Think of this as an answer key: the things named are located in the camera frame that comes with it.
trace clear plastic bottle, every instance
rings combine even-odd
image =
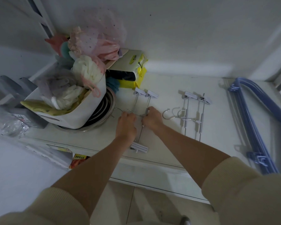
[[[20,138],[28,129],[27,125],[0,107],[0,134]]]

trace beige sleeve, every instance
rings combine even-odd
[[[24,212],[0,217],[0,224],[85,224],[90,220],[86,210],[71,194],[58,188],[44,189]]]
[[[281,224],[281,175],[262,176],[231,157],[207,176],[202,193],[219,213],[221,225]]]

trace stack of blue hangers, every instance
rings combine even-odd
[[[247,157],[252,159],[255,163],[260,164],[261,172],[263,174],[279,173],[248,110],[241,84],[251,89],[251,91],[263,102],[263,104],[270,110],[279,122],[281,122],[281,108],[251,80],[239,77],[228,89],[228,91],[235,92],[236,94],[236,100],[240,109],[245,130],[253,150],[253,152],[247,152]]]

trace hand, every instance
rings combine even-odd
[[[153,106],[148,108],[149,113],[142,119],[144,126],[148,127],[153,132],[163,125],[161,113]]]
[[[137,130],[134,127],[135,120],[136,116],[134,113],[128,114],[124,111],[118,119],[116,138],[125,140],[129,145],[132,144],[137,134]]]

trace tiled floor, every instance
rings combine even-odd
[[[122,225],[154,221],[179,224],[182,215],[190,218],[191,225],[220,224],[209,204],[109,181],[90,223]]]

